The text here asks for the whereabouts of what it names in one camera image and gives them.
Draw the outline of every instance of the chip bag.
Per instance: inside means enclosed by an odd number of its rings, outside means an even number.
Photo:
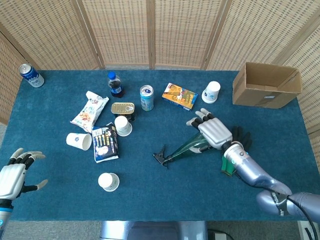
[[[91,133],[92,127],[97,121],[106,103],[109,101],[109,98],[102,98],[92,91],[87,91],[85,95],[88,98],[86,105],[70,123],[78,125],[86,132]]]

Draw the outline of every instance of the table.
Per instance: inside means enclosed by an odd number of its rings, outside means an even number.
[[[46,159],[29,169],[26,185],[48,178],[38,192],[23,194],[13,202],[13,220],[123,220],[123,221],[232,221],[293,220],[262,212],[256,203],[260,189],[235,176],[221,173],[221,153],[207,151],[162,167],[152,157],[166,144],[171,154],[197,131],[186,126],[195,111],[207,108],[228,128],[250,131],[250,155],[293,193],[320,194],[320,177],[298,101],[281,109],[232,104],[236,71],[119,70],[123,98],[111,96],[106,70],[42,71],[45,83],[33,88],[22,81],[0,150],[6,164],[19,147],[41,150]],[[209,81],[219,81],[221,91],[213,104],[201,93]],[[168,82],[199,94],[191,112],[161,99]],[[154,88],[154,109],[140,107],[140,87]],[[113,102],[135,104],[136,120],[127,137],[119,137],[119,159],[94,162],[93,146],[82,151],[66,145],[68,133],[84,133],[70,121],[87,102],[86,92],[108,96],[96,126],[114,121]],[[105,192],[98,185],[104,172],[116,173],[120,186]]]

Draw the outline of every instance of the white paper cup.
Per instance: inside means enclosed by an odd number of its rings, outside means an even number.
[[[78,149],[82,149],[84,151],[87,151],[91,146],[91,135],[89,133],[82,134],[82,133],[69,133],[68,136],[66,136],[66,144],[76,147]]]
[[[128,136],[132,132],[132,125],[125,116],[117,116],[114,125],[116,133],[121,137]]]
[[[206,86],[202,92],[202,100],[207,104],[213,104],[218,98],[220,88],[220,83],[217,81],[209,82],[208,86]]]
[[[98,178],[98,184],[107,192],[113,192],[119,187],[119,177],[114,173],[102,173]]]

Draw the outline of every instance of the blue bottle cap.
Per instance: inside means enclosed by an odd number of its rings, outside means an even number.
[[[114,71],[109,72],[108,73],[108,78],[111,79],[111,80],[115,79],[116,78],[116,73]]]

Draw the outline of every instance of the snack bag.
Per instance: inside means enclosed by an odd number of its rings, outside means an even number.
[[[78,125],[86,132],[91,133],[93,125],[109,101],[109,98],[102,98],[92,91],[87,91],[85,95],[88,98],[86,105],[70,123]]]
[[[117,132],[114,124],[92,127],[94,160],[96,163],[118,159]]]

